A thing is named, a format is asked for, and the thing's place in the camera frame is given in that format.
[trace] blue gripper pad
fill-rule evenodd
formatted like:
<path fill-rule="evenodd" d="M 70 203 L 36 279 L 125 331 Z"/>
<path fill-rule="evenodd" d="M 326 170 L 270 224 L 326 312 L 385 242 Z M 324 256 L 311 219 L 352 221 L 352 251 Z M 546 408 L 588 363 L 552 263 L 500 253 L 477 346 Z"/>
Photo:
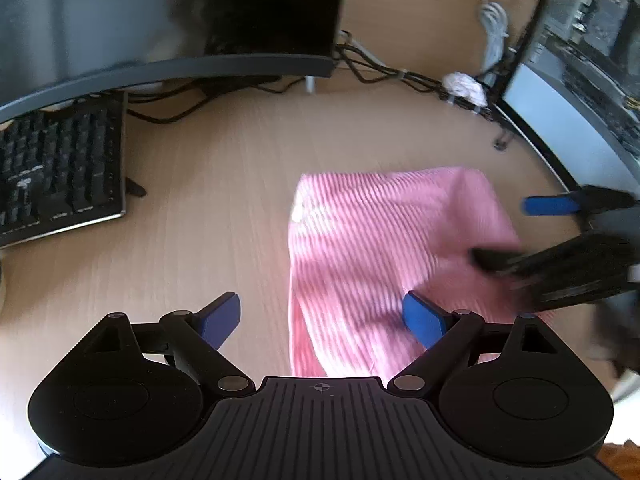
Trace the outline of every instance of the blue gripper pad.
<path fill-rule="evenodd" d="M 402 320 L 425 348 L 432 347 L 445 334 L 449 317 L 436 304 L 410 292 L 402 300 Z"/>
<path fill-rule="evenodd" d="M 567 216 L 580 211 L 569 196 L 529 196 L 522 201 L 522 211 L 529 216 Z"/>
<path fill-rule="evenodd" d="M 240 298 L 227 292 L 196 314 L 196 332 L 218 350 L 240 323 Z"/>

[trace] black keyboard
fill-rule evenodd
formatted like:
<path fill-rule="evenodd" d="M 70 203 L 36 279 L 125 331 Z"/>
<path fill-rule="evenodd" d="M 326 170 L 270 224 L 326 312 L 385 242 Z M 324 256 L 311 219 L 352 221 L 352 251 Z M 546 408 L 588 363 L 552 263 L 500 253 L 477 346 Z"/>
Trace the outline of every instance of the black keyboard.
<path fill-rule="evenodd" d="M 124 214 L 123 110 L 90 98 L 0 132 L 0 247 Z"/>

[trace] wooden desk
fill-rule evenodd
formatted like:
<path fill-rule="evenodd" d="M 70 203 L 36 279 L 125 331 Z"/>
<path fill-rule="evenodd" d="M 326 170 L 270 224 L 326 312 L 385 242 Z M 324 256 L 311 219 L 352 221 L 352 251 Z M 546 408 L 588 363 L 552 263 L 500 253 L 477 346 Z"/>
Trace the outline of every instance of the wooden desk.
<path fill-rule="evenodd" d="M 169 115 L 185 95 L 149 105 Z M 484 171 L 524 245 L 541 249 L 578 233 L 566 218 L 527 218 L 521 197 L 558 192 L 526 143 L 492 148 L 498 127 L 400 84 L 364 86 L 338 71 L 318 94 L 247 90 L 183 121 L 127 123 L 127 174 L 148 196 L 123 219 L 5 251 L 8 291 L 0 314 L 0 478 L 41 459 L 28 425 L 33 389 L 102 317 L 124 311 L 151 322 L 197 310 L 226 290 L 242 321 L 222 352 L 257 384 L 289 372 L 287 221 L 302 173 L 399 171 L 464 165 Z M 559 331 L 581 352 L 586 310 L 565 310 Z M 598 372 L 608 380 L 606 370 Z"/>

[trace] computer monitor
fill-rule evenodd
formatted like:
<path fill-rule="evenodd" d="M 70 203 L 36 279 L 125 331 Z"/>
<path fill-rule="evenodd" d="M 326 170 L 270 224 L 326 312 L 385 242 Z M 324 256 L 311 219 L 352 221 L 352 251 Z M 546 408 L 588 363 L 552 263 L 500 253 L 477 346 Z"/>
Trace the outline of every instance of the computer monitor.
<path fill-rule="evenodd" d="M 0 0 L 0 123 L 171 78 L 329 76 L 340 0 Z"/>

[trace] pink cloth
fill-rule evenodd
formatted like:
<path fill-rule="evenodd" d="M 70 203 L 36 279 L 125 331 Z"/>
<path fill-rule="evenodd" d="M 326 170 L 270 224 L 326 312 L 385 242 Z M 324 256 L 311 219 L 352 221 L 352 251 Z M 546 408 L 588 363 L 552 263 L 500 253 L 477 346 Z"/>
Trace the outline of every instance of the pink cloth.
<path fill-rule="evenodd" d="M 409 290 L 511 322 L 507 288 L 469 263 L 475 246 L 519 247 L 480 171 L 304 175 L 289 223 L 292 374 L 386 385 L 424 352 L 402 322 Z"/>

